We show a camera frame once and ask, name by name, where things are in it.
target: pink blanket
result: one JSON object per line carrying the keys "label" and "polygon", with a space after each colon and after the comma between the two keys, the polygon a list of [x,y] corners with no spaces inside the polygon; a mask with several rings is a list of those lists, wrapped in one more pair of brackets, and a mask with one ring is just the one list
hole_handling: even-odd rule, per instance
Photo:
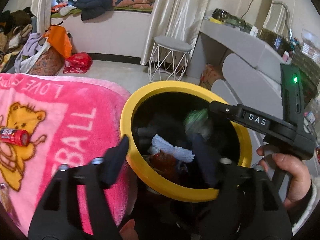
{"label": "pink blanket", "polygon": [[[25,129],[31,135],[27,147],[0,143],[0,182],[10,186],[10,198],[25,234],[60,164],[87,164],[118,144],[120,114],[129,96],[108,81],[0,74],[0,126]],[[119,225],[136,197],[135,176],[127,163],[106,197]],[[78,198],[84,231],[91,233],[83,188]]]}

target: gray cushion seat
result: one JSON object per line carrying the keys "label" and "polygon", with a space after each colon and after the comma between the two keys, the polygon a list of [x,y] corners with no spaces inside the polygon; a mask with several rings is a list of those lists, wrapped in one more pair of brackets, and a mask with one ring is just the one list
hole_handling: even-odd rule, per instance
{"label": "gray cushion seat", "polygon": [[188,53],[192,50],[188,43],[167,36],[157,36],[155,37],[155,42],[161,47],[178,52]]}

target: yellow bowl rim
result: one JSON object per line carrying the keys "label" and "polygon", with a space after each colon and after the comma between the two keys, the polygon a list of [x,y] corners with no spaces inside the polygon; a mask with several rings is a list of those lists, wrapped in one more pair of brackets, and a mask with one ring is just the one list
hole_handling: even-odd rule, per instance
{"label": "yellow bowl rim", "polygon": [[[213,100],[227,104],[225,100],[211,91],[182,81],[159,81],[150,83],[134,92],[124,105],[120,119],[120,136],[127,135],[129,138],[129,151],[127,162],[137,174],[137,176],[150,188],[169,198],[185,202],[204,202],[217,198],[219,190],[193,189],[177,185],[168,181],[155,172],[139,153],[132,136],[132,118],[146,99],[153,95],[166,92],[182,92],[198,96],[209,103]],[[252,146],[249,133],[245,127],[235,122],[231,122],[236,130],[240,143],[240,159],[238,165],[249,167],[252,159]]]}

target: black plastic part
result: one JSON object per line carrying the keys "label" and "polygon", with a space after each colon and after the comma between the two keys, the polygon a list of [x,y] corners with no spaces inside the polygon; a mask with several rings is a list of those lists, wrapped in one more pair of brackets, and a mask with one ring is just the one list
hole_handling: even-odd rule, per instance
{"label": "black plastic part", "polygon": [[283,120],[297,126],[303,120],[303,93],[300,70],[294,65],[281,64],[281,98]]}
{"label": "black plastic part", "polygon": [[275,189],[279,192],[282,182],[284,181],[284,177],[287,174],[286,171],[281,170],[278,166],[275,168],[275,172],[273,173],[271,182],[275,186]]}
{"label": "black plastic part", "polygon": [[[107,150],[103,160],[88,165],[59,170],[44,192],[33,215],[28,232],[30,240],[122,240],[112,218],[104,189],[116,182],[129,140],[124,136],[119,146]],[[93,236],[82,228],[77,185],[86,186],[86,196]]]}
{"label": "black plastic part", "polygon": [[240,221],[238,240],[292,238],[290,219],[278,191],[264,171],[251,169],[252,179],[240,186],[246,204]]}
{"label": "black plastic part", "polygon": [[299,119],[298,126],[294,126],[241,104],[230,106],[218,101],[211,102],[209,109],[230,121],[265,134],[264,141],[278,147],[282,153],[295,155],[303,160],[310,160],[313,157],[316,147],[315,138],[312,134],[305,132],[303,119]]}
{"label": "black plastic part", "polygon": [[28,238],[15,225],[0,203],[0,239],[5,240],[28,240]]}
{"label": "black plastic part", "polygon": [[218,198],[199,216],[200,239],[291,239],[288,214],[266,173],[235,163],[220,166],[225,177]]}

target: screw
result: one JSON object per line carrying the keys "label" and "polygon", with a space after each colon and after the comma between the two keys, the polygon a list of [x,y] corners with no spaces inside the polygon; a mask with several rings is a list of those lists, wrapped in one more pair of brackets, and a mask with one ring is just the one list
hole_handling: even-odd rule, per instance
{"label": "screw", "polygon": [[91,161],[92,164],[101,164],[103,163],[103,158],[102,157],[98,157],[98,158],[94,158],[92,161]]}
{"label": "screw", "polygon": [[61,164],[58,169],[59,171],[66,171],[67,169],[69,169],[69,166],[68,164]]}
{"label": "screw", "polygon": [[263,169],[263,167],[262,167],[261,165],[256,165],[256,166],[254,167],[254,169],[255,169],[256,171],[264,171],[264,169]]}
{"label": "screw", "polygon": [[222,164],[227,164],[227,165],[230,165],[232,163],[232,160],[228,159],[228,158],[221,158],[220,159],[220,162]]}

